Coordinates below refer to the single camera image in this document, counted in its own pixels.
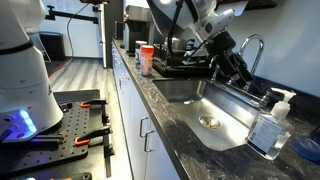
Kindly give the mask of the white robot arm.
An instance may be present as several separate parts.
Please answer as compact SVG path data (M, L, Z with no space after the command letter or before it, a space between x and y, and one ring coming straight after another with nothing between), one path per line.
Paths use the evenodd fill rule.
M158 32L168 37L190 31L221 71L244 87L252 75L232 42L227 27L248 0L146 0ZM0 142L24 142L62 120L50 87L44 58L29 38L45 19L41 0L0 0Z

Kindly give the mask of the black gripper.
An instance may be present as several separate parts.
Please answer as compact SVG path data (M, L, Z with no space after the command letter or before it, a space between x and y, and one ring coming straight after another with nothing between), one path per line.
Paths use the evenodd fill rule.
M232 82L239 88L243 88L252 80L252 75L248 71L247 64L239 53L232 54L232 49L236 42L227 32L210 38L206 44L208 53L220 65L223 73L227 75Z

